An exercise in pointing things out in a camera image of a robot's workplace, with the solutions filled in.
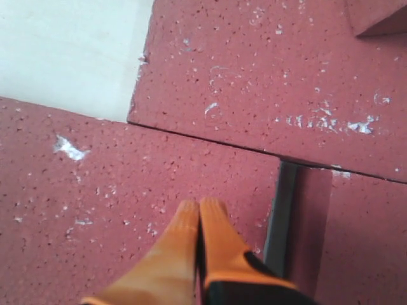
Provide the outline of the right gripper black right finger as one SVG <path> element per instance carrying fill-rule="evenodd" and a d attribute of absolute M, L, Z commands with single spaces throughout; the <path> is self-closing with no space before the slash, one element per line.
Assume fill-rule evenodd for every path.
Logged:
<path fill-rule="evenodd" d="M 216 198 L 200 201 L 200 246 L 202 304 L 312 303 L 256 257 Z"/>

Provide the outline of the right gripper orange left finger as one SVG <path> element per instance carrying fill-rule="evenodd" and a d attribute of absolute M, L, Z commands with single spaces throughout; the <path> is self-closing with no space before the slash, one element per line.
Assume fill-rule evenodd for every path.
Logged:
<path fill-rule="evenodd" d="M 198 203 L 182 201 L 149 252 L 124 276 L 82 304 L 194 304 Z"/>

